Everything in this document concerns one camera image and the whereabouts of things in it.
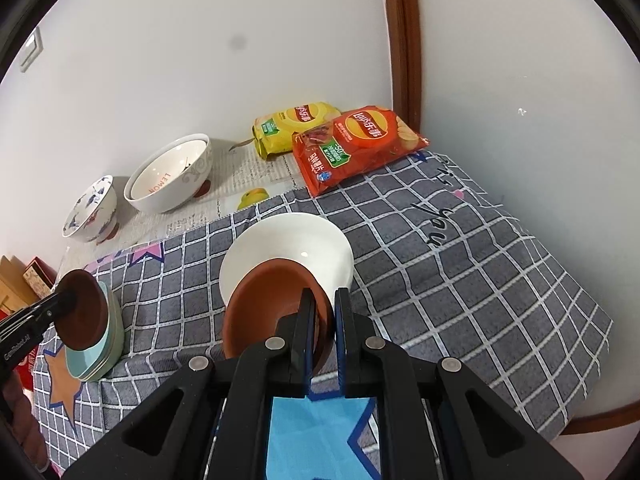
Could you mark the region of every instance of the silver screw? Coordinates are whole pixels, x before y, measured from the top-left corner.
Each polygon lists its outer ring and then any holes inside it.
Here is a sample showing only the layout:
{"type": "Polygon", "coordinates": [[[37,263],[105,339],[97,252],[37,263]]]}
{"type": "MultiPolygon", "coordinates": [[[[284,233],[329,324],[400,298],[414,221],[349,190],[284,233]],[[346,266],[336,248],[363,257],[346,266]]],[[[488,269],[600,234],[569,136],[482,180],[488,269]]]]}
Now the silver screw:
{"type": "Polygon", "coordinates": [[[367,345],[367,348],[371,348],[372,350],[380,350],[385,347],[385,340],[381,337],[371,336],[367,337],[367,340],[364,342],[367,345]]]}
{"type": "Polygon", "coordinates": [[[442,368],[454,374],[462,370],[462,363],[455,357],[446,357],[442,360],[442,368]]]}
{"type": "Polygon", "coordinates": [[[209,366],[209,360],[203,355],[196,355],[196,357],[189,359],[189,368],[194,372],[204,370],[207,366],[209,366]]]}
{"type": "Polygon", "coordinates": [[[280,350],[284,348],[284,339],[281,337],[270,337],[264,342],[269,350],[280,350]]]}

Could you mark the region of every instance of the turquoise bowl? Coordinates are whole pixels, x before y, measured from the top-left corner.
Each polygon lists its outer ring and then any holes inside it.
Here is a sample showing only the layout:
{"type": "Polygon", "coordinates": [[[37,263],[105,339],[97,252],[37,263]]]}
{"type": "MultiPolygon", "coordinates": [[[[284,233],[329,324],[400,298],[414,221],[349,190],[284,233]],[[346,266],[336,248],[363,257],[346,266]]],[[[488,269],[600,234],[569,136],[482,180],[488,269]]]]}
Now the turquoise bowl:
{"type": "MultiPolygon", "coordinates": [[[[104,297],[109,301],[109,291],[107,286],[98,282],[100,289],[104,294],[104,297]]],[[[69,370],[69,374],[73,378],[79,378],[87,373],[97,362],[101,361],[109,347],[109,324],[107,323],[107,330],[104,331],[102,338],[91,348],[86,350],[76,351],[71,348],[66,348],[66,368],[69,370]]]]}

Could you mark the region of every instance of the floral bowl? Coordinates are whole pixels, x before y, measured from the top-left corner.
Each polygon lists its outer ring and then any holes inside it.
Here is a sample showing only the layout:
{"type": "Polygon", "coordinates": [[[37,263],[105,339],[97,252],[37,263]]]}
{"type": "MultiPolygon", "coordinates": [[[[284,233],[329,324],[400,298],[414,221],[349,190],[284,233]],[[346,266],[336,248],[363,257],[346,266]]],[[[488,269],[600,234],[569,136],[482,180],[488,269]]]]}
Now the floral bowl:
{"type": "Polygon", "coordinates": [[[107,175],[96,180],[76,201],[62,228],[65,238],[81,242],[106,240],[118,224],[116,205],[118,197],[113,189],[113,177],[107,175]]]}
{"type": "Polygon", "coordinates": [[[213,165],[209,137],[193,134],[157,150],[124,188],[124,198],[145,213],[164,213],[190,199],[213,165]]]}

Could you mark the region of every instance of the yellow chip bag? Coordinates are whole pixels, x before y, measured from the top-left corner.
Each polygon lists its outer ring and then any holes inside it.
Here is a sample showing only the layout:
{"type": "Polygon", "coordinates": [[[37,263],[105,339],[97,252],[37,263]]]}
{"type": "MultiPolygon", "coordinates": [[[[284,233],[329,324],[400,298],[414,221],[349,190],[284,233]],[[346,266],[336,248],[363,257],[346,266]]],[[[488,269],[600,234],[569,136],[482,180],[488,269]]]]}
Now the yellow chip bag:
{"type": "Polygon", "coordinates": [[[340,111],[330,104],[311,103],[259,117],[254,123],[255,150],[262,158],[290,152],[294,133],[302,134],[339,116],[340,111]]]}

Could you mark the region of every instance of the plaid fabric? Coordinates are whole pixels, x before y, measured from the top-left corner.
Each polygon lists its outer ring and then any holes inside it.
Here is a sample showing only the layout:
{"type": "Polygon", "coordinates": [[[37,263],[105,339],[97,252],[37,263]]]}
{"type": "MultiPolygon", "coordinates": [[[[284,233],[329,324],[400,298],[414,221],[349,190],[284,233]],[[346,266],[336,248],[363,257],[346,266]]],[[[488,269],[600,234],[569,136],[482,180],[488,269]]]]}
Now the plaid fabric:
{"type": "MultiPolygon", "coordinates": [[[[164,241],[164,262],[100,267],[122,306],[123,359],[76,400],[76,424],[49,408],[42,349],[34,367],[35,413],[53,462],[67,468],[102,434],[198,354],[223,359],[225,306],[218,275],[245,229],[284,212],[319,214],[347,236],[355,257],[351,299],[382,337],[409,354],[461,358],[545,438],[552,439],[600,376],[609,317],[517,219],[448,158],[426,150],[312,198],[275,196],[164,241]]],[[[335,356],[312,381],[337,389],[335,356]]],[[[379,465],[375,415],[359,440],[379,465]]]]}

